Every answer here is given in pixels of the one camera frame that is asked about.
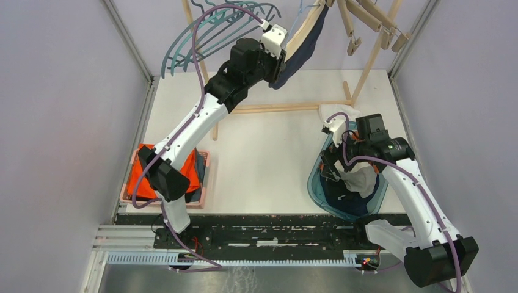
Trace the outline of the navy cream-band underwear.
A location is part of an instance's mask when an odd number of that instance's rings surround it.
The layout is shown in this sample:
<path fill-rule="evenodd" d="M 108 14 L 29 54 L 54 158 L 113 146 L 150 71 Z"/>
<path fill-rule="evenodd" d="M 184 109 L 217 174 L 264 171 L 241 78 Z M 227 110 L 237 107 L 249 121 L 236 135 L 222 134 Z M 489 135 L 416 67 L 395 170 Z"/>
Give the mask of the navy cream-band underwear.
<path fill-rule="evenodd" d="M 298 27 L 286 46 L 285 69 L 269 88 L 278 90 L 294 76 L 315 52 L 317 41 L 323 31 L 324 22 L 329 10 L 326 1 L 315 1 L 305 20 Z"/>

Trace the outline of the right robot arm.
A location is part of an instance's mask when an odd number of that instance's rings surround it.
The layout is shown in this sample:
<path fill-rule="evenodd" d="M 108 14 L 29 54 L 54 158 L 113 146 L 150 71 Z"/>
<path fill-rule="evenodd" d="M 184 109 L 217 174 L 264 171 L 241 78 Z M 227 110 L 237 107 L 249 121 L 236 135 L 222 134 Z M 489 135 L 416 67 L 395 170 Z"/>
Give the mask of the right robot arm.
<path fill-rule="evenodd" d="M 337 176 L 336 163 L 345 171 L 359 163 L 370 164 L 395 191 L 413 231 L 405 232 L 387 220 L 372 220 L 354 230 L 354 244 L 361 249 L 374 244 L 386 249 L 420 288 L 454 280 L 451 291 L 462 292 L 462 277 L 479 252 L 476 240 L 463 237 L 448 219 L 422 177 L 408 141 L 391 137 L 381 114 L 356 118 L 355 130 L 350 122 L 344 112 L 325 119 L 323 132 L 332 142 L 321 153 L 323 169 Z"/>

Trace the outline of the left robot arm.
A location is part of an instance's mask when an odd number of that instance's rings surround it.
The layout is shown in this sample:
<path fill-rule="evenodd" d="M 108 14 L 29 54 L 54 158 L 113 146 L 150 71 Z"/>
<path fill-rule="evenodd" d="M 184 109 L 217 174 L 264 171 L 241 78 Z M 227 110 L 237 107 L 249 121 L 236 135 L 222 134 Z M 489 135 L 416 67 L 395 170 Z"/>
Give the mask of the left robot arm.
<path fill-rule="evenodd" d="M 153 148 L 143 146 L 137 152 L 148 180 L 161 202 L 169 240 L 177 248 L 192 241 L 188 228 L 185 195 L 190 180 L 180 170 L 204 136 L 244 99 L 258 82 L 278 80 L 285 67 L 286 51 L 281 40 L 262 37 L 239 39 L 230 50 L 229 59 L 202 86 L 197 105 L 183 121 Z"/>

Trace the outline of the brown orange underwear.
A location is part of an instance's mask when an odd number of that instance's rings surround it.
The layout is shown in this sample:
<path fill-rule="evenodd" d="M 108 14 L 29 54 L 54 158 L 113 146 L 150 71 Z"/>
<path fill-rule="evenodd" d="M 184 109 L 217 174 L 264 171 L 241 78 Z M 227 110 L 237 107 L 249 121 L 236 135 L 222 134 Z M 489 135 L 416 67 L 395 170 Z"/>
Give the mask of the brown orange underwear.
<path fill-rule="evenodd" d="M 356 141 L 356 142 L 362 142 L 362 139 L 359 137 L 359 133 L 358 133 L 357 131 L 351 131 L 351 132 L 349 132 L 349 136 L 352 138 L 352 140 L 354 140 L 354 141 Z M 370 162 L 370 161 L 369 161 L 368 163 L 372 166 L 372 168 L 373 168 L 374 172 L 375 172 L 376 174 L 379 174 L 379 170 L 378 170 L 378 168 L 376 167 L 376 165 L 374 164 L 374 162 Z"/>

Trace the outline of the grey underwear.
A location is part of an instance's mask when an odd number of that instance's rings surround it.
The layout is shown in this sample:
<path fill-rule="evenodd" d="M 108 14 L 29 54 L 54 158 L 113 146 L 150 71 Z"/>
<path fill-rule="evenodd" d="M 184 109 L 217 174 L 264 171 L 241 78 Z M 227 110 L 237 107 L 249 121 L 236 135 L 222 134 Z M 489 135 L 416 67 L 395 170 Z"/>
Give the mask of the grey underwear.
<path fill-rule="evenodd" d="M 366 162 L 356 164 L 351 171 L 339 171 L 339 174 L 346 188 L 362 198 L 369 197 L 375 190 L 378 174 Z"/>

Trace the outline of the light blue hanger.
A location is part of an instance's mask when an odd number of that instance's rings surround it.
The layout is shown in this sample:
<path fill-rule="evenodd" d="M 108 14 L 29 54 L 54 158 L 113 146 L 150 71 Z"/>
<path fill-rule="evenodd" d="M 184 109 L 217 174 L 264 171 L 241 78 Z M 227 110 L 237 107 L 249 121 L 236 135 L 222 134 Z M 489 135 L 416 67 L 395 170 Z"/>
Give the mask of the light blue hanger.
<path fill-rule="evenodd" d="M 303 22 L 302 17 L 305 15 L 305 12 L 307 10 L 311 10 L 314 7 L 319 7 L 320 5 L 321 5 L 321 1 L 319 1 L 319 0 L 313 1 L 311 4 L 305 0 L 299 1 L 299 7 L 297 10 L 297 14 L 288 31 L 288 35 L 287 35 L 288 42 L 291 41 L 292 39 L 294 39 L 294 35 L 295 35 L 296 31 L 302 26 L 302 22 Z"/>

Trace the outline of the teal clip hanger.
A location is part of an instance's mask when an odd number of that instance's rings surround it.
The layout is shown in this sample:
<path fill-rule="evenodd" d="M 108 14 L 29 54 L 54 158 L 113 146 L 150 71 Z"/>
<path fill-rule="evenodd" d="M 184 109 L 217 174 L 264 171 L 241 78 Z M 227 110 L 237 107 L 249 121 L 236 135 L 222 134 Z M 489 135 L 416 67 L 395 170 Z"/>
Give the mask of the teal clip hanger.
<path fill-rule="evenodd" d="M 197 41 L 197 31 L 198 31 L 198 28 L 199 28 L 199 24 L 202 20 L 202 17 L 203 16 L 207 16 L 210 12 L 213 12 L 215 11 L 216 9 L 221 9 L 221 8 L 228 8 L 228 9 L 236 9 L 236 10 L 240 10 L 246 14 L 248 14 L 249 16 L 253 17 L 255 19 L 255 21 L 257 22 L 257 24 L 261 23 L 262 22 L 262 19 L 257 17 L 255 14 L 253 14 L 252 12 L 240 7 L 240 6 L 237 6 L 237 5 L 233 5 L 233 4 L 220 4 L 220 5 L 217 5 L 211 1 L 205 1 L 205 3 L 203 4 L 205 6 L 206 9 L 208 9 L 204 14 L 202 14 L 202 11 L 200 10 L 199 7 L 196 7 L 196 6 L 191 6 L 191 11 L 192 11 L 192 16 L 194 17 L 194 19 L 197 19 L 197 18 L 200 18 L 197 22 L 197 24 L 195 25 L 194 27 L 194 31 L 193 31 L 193 36 L 192 36 L 192 41 L 191 41 L 191 48 L 192 48 L 192 58 L 195 61 L 198 62 L 197 60 L 197 52 L 198 52 L 198 49 L 197 49 L 197 45 L 196 45 L 196 41 Z M 202 77 L 204 79 L 208 79 L 208 76 L 205 74 L 206 72 L 206 68 L 203 64 L 203 61 L 202 61 L 202 64 L 199 65 L 199 72 L 200 74 L 202 75 Z"/>
<path fill-rule="evenodd" d="M 165 78 L 167 72 L 169 72 L 173 76 L 175 73 L 175 68 L 177 67 L 182 67 L 183 71 L 186 71 L 189 64 L 194 63 L 194 60 L 192 58 L 191 47 L 188 48 L 188 51 L 185 55 L 181 54 L 181 50 L 183 49 L 183 47 L 187 43 L 191 43 L 194 27 L 200 19 L 194 19 L 194 17 L 192 16 L 191 6 L 193 5 L 199 7 L 202 11 L 202 14 L 204 14 L 208 9 L 206 9 L 203 4 L 199 4 L 196 1 L 182 1 L 182 5 L 184 9 L 184 14 L 189 24 L 182 31 L 182 33 L 173 41 L 173 43 L 167 50 L 161 65 L 162 78 Z M 203 16 L 199 24 L 199 29 L 201 29 L 203 26 L 206 26 L 208 28 L 206 32 L 209 33 L 210 30 L 215 29 L 216 26 L 225 22 L 227 16 L 230 16 L 227 13 L 227 11 L 228 9 L 225 8 L 216 9 L 215 11 L 210 12 L 207 16 Z"/>
<path fill-rule="evenodd" d="M 280 9 L 267 1 L 224 1 L 224 3 L 240 6 L 270 23 L 282 17 Z M 210 30 L 209 33 L 206 32 L 208 30 L 206 26 L 198 29 L 196 45 L 199 65 L 202 64 L 202 60 L 258 29 L 257 22 L 248 14 L 236 9 L 228 9 L 227 13 L 230 16 L 226 17 L 225 22 Z M 181 54 L 185 55 L 189 47 L 191 43 L 183 47 Z M 183 71 L 183 68 L 177 67 L 175 70 Z"/>

